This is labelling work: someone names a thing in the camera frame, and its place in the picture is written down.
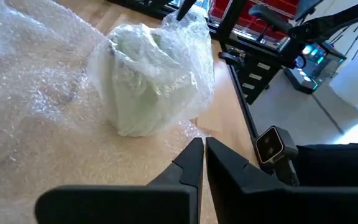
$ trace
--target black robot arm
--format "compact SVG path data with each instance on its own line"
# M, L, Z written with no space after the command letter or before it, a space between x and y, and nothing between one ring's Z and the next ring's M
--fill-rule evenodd
M338 30L358 22L358 4L331 16L306 21L291 28L288 36L300 42L313 43L328 40Z
M206 138L206 164L219 224L358 223L358 187L285 185L215 138Z

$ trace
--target floor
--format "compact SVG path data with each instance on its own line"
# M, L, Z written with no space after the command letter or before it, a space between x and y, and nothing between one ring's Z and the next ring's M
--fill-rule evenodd
M313 95L296 91L279 72L249 106L259 134L276 125L297 145L358 142L358 112L323 85Z

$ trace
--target wooden table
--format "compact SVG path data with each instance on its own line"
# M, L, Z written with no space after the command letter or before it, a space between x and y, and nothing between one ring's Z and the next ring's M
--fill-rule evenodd
M158 27L160 24L157 19L104 0L59 0L57 2L72 9L105 35L120 24L144 23L149 27ZM206 134L220 140L257 165L250 134L231 75L226 63L218 58L218 52L221 51L220 44L213 40L212 46L216 82L214 101L208 111L192 122Z
M120 24L144 23L149 27L160 24L156 19L103 0L58 3L105 35ZM66 24L54 25L64 30ZM48 47L48 43L40 44L45 46L33 47ZM58 185L147 184L197 136L213 136L257 165L231 75L226 63L218 59L220 44L213 40L212 46L216 82L213 104L191 122L183 121L155 136L118 136L100 112L95 90L85 88L73 89L76 97L59 105L63 120L39 114L21 116L25 111L9 119L3 116L14 130L10 136L2 133L4 137L0 138L0 223L33 223L35 199ZM206 169L203 176L201 222L216 223Z

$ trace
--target bubble-wrapped object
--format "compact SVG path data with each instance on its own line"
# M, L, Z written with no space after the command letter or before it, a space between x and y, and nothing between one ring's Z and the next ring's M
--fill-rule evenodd
M105 41L53 1L0 0L0 223L35 223L36 198L58 185L146 184L204 136L189 121L117 135L85 72Z
M193 119L212 102L213 57L202 14L177 12L160 28L121 25L100 44L88 72L122 136L150 136Z

